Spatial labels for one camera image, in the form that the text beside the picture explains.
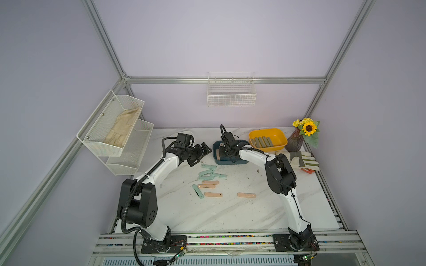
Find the dark teal storage box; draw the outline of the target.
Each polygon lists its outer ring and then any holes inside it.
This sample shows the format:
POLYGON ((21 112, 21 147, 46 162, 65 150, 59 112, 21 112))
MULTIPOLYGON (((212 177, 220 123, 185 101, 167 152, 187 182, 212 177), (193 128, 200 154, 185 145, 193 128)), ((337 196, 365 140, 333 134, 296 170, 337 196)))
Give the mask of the dark teal storage box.
POLYGON ((216 149, 220 148, 220 146, 222 144, 223 144, 222 141, 216 141, 213 144, 213 157, 214 157, 214 160, 215 160, 217 165, 245 165, 245 164, 248 164, 248 161, 242 160, 242 159, 238 159, 238 160, 237 159, 230 159, 229 161, 218 161, 216 159, 215 152, 216 152, 216 149))

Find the yellow storage box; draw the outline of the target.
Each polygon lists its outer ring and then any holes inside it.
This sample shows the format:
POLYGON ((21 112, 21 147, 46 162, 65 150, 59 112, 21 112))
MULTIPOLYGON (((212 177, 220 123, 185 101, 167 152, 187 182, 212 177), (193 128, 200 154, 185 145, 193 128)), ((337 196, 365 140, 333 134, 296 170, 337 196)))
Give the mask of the yellow storage box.
POLYGON ((265 153, 282 150, 288 143, 284 132, 278 128, 251 131, 248 135, 252 147, 265 153))

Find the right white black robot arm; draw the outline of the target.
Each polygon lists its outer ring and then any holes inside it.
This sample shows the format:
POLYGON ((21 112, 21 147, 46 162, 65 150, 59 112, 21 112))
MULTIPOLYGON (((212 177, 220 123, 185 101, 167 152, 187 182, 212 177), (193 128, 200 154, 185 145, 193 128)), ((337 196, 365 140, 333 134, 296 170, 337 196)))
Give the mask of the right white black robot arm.
POLYGON ((311 223, 304 218, 296 192, 297 177, 285 155, 270 155, 239 144, 234 147, 222 144, 216 154, 228 157, 232 162, 244 160, 264 167, 270 190, 280 196, 287 212, 290 247, 300 251, 312 244, 314 233, 311 223))

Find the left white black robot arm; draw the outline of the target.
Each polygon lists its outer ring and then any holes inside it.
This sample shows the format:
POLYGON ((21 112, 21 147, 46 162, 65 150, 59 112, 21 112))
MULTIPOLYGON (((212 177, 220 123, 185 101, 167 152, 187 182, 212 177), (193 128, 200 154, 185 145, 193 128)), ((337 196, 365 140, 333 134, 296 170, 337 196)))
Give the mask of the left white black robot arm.
POLYGON ((161 145, 162 155, 155 165, 145 174, 122 183, 117 208, 123 233, 139 232, 143 237, 157 242, 166 241, 169 227, 157 218, 156 189, 182 163, 187 162, 193 167, 212 153, 206 143, 195 144, 193 135, 184 133, 163 138, 161 145))

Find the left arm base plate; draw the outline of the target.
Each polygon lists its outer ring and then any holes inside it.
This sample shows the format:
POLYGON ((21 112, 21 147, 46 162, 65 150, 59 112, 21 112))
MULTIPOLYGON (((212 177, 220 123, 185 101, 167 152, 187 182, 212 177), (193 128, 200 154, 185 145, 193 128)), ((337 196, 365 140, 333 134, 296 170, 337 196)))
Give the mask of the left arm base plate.
POLYGON ((187 236, 170 235, 163 241, 144 240, 142 254, 178 253, 187 245, 187 236))

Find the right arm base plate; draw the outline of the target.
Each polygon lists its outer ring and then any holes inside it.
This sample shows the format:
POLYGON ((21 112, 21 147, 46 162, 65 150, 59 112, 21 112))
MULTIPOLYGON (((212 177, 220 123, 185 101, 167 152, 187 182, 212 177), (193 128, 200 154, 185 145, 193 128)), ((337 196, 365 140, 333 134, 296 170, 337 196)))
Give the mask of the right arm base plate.
POLYGON ((318 252, 319 245, 314 234, 274 234, 273 244, 277 252, 318 252))

